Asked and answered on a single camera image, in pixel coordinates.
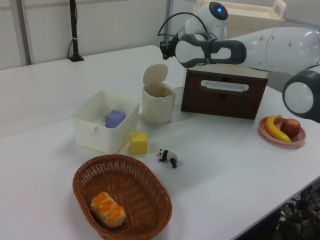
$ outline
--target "wicker basket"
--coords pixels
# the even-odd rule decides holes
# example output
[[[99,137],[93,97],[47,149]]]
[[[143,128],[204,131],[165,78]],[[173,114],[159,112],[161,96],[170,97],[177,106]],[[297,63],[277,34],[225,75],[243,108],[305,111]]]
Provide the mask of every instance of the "wicker basket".
[[[105,240],[149,240],[172,214],[170,196],[157,177],[144,163],[126,155],[87,161],[74,175],[73,192],[86,219]],[[108,228],[92,214],[91,200],[101,192],[123,206],[126,218],[121,226]]]

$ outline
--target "purple block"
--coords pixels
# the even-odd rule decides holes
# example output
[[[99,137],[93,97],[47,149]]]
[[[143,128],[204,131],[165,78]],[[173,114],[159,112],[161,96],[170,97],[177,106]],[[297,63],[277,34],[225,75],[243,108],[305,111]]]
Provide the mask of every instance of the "purple block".
[[[123,112],[112,110],[104,118],[105,127],[109,129],[116,128],[125,118],[126,116]]]

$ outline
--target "toy panda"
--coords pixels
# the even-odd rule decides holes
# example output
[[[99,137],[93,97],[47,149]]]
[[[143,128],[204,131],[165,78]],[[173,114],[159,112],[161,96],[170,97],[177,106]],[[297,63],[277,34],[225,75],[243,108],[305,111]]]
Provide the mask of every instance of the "toy panda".
[[[172,167],[174,169],[177,168],[178,157],[173,152],[160,149],[159,153],[156,156],[160,158],[159,159],[160,162],[164,162],[165,160],[168,160],[172,164]]]

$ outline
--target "yellow banana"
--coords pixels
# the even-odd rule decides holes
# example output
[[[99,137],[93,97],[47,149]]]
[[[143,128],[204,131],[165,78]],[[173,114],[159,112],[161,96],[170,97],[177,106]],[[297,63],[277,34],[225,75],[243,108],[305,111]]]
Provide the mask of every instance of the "yellow banana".
[[[265,128],[274,138],[285,142],[291,142],[290,138],[276,127],[275,120],[279,118],[281,118],[281,115],[269,116],[265,121]]]

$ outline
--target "white canister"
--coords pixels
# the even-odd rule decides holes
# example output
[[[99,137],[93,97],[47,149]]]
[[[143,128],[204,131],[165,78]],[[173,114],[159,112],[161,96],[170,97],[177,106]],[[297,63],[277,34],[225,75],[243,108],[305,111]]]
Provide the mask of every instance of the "white canister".
[[[168,75],[165,64],[149,66],[143,76],[142,114],[152,124],[169,122],[174,110],[176,92],[163,83]]]

